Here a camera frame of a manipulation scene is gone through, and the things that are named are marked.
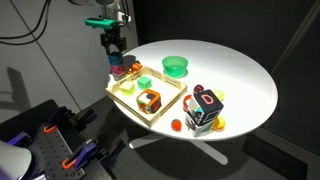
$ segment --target black wall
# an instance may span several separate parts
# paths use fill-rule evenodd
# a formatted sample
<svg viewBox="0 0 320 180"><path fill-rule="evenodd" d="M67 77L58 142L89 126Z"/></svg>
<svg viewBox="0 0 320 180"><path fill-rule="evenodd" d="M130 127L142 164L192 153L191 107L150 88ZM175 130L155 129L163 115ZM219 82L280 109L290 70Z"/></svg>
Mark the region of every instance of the black wall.
<svg viewBox="0 0 320 180"><path fill-rule="evenodd" d="M134 0L139 44L194 39L272 69L314 0Z"/></svg>
<svg viewBox="0 0 320 180"><path fill-rule="evenodd" d="M320 157L320 16L273 77L278 108L264 128Z"/></svg>
<svg viewBox="0 0 320 180"><path fill-rule="evenodd" d="M134 0L139 44L194 39L236 49L271 73L315 0ZM320 156L320 18L273 74L263 128Z"/></svg>

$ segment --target floor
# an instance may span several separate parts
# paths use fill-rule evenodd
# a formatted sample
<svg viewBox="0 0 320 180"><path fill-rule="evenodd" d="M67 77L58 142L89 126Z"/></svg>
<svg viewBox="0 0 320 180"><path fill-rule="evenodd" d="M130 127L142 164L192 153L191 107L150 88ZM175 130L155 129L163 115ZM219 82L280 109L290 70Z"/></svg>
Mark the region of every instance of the floor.
<svg viewBox="0 0 320 180"><path fill-rule="evenodd" d="M100 146L104 148L111 147L119 138L128 145L130 140L150 134L121 114L108 98L98 101L90 108L99 118L88 126L87 134L97 138ZM270 138L272 136L261 130L253 134L268 141L276 139ZM287 179L242 150L247 136L208 143L227 156L229 160L227 165L219 164L187 141L164 138L137 149L127 146L111 168L119 180ZM306 179L320 179L318 172L320 161L317 157L305 154L292 145L286 146L284 141L280 142L277 139L272 141L277 147L280 146L286 152L293 153L295 157L308 164Z"/></svg>

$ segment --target toy cube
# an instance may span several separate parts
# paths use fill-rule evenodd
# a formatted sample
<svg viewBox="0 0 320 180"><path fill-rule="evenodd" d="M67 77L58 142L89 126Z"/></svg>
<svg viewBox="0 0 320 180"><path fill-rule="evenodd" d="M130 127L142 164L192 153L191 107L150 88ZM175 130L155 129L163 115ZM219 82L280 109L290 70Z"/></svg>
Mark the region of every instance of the toy cube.
<svg viewBox="0 0 320 180"><path fill-rule="evenodd" d="M120 85L120 90L123 95L131 96L135 91L135 87L132 82L125 81Z"/></svg>
<svg viewBox="0 0 320 180"><path fill-rule="evenodd" d="M161 107L160 93L151 89L144 90L136 100L139 110L145 114L154 114Z"/></svg>
<svg viewBox="0 0 320 180"><path fill-rule="evenodd" d="M130 72L134 73L134 72L138 71L141 68L142 68L142 65L140 63L134 63L134 64L131 65Z"/></svg>
<svg viewBox="0 0 320 180"><path fill-rule="evenodd" d="M150 88L151 79L146 76L142 76L141 78L138 79L138 87L142 90Z"/></svg>
<svg viewBox="0 0 320 180"><path fill-rule="evenodd" d="M117 74L112 74L112 75L113 75L113 79L115 81L119 81L119 80L125 78L127 74L124 72L124 73L119 74L119 75L117 75Z"/></svg>
<svg viewBox="0 0 320 180"><path fill-rule="evenodd" d="M186 123L188 122L187 124L191 126L192 134L197 136L206 132L205 130L210 131L212 122L222 108L223 104L211 90L194 93L190 98L186 115Z"/></svg>
<svg viewBox="0 0 320 180"><path fill-rule="evenodd" d="M190 112L188 112L186 114L186 120L185 120L185 123L186 123L186 126L188 128L188 130L191 132L191 134L194 136L194 137L197 137L199 135L206 135L206 134L209 134L211 133L211 127L212 127L212 124L213 124L214 121L211 121L207 124L204 124L202 126L199 126L195 123L195 121L191 118L191 114Z"/></svg>
<svg viewBox="0 0 320 180"><path fill-rule="evenodd" d="M109 63L113 66L119 66L123 64L123 59L120 57L120 53L118 52L112 52L110 55L108 55Z"/></svg>
<svg viewBox="0 0 320 180"><path fill-rule="evenodd" d="M111 72L112 74L120 75L126 72L126 67L124 66L124 64L118 66L111 65Z"/></svg>
<svg viewBox="0 0 320 180"><path fill-rule="evenodd" d="M223 108L221 101L211 90L194 93L190 98L188 111L197 125L204 125L214 120Z"/></svg>

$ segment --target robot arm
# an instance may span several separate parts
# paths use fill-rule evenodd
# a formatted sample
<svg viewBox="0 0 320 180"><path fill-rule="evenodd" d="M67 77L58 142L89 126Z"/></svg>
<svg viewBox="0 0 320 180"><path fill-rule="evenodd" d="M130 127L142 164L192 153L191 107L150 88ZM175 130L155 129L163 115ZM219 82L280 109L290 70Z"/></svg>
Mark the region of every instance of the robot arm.
<svg viewBox="0 0 320 180"><path fill-rule="evenodd" d="M124 13L120 12L120 0L68 0L75 5L87 5L101 7L101 18L88 18L85 20L87 26L102 28L101 45L105 47L107 55L111 55L110 46L114 45L118 49L117 58L122 59L123 51L127 49L126 38L120 36L120 28L131 21L128 15L128 4L122 4Z"/></svg>

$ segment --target orange part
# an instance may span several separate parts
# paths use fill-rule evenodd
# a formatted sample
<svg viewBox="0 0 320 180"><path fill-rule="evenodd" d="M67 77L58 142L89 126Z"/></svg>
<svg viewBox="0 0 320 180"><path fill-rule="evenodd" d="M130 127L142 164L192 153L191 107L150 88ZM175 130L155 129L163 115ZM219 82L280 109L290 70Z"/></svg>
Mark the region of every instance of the orange part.
<svg viewBox="0 0 320 180"><path fill-rule="evenodd" d="M140 104L140 110L142 110L144 113L147 114L146 105L145 104Z"/></svg>
<svg viewBox="0 0 320 180"><path fill-rule="evenodd" d="M191 98L191 94L187 95L186 97L184 97L183 99L183 110L185 112L188 111L188 104L187 104L187 101Z"/></svg>
<svg viewBox="0 0 320 180"><path fill-rule="evenodd" d="M66 165L66 162L68 161L69 158L65 159L61 164L62 164L62 167L63 169L70 169L71 166L74 165L74 163L76 163L77 159L71 161L69 164Z"/></svg>
<svg viewBox="0 0 320 180"><path fill-rule="evenodd" d="M135 71L139 70L141 67L142 67L141 64L139 64L139 63L134 63L134 64L132 64L132 66L131 66L131 72L135 72Z"/></svg>
<svg viewBox="0 0 320 180"><path fill-rule="evenodd" d="M153 110L156 112L159 108L160 108L160 102L157 101L157 102L155 102L154 105L153 105Z"/></svg>
<svg viewBox="0 0 320 180"><path fill-rule="evenodd" d="M47 126L45 126L43 128L43 131L48 134L48 133L51 133L52 131L54 131L55 129L57 129L57 127L58 126L52 126L51 128L47 129Z"/></svg>
<svg viewBox="0 0 320 180"><path fill-rule="evenodd" d="M223 131L225 126L226 126L226 121L222 116L219 115L212 123L211 129L215 131Z"/></svg>
<svg viewBox="0 0 320 180"><path fill-rule="evenodd" d="M139 94L139 96L137 97L137 99L139 99L139 97L145 93L149 93L149 94L153 94L155 95L155 97L148 103L149 106L152 106L156 101L158 101L160 99L160 93L153 91L151 89L146 89L144 90L141 94Z"/></svg>

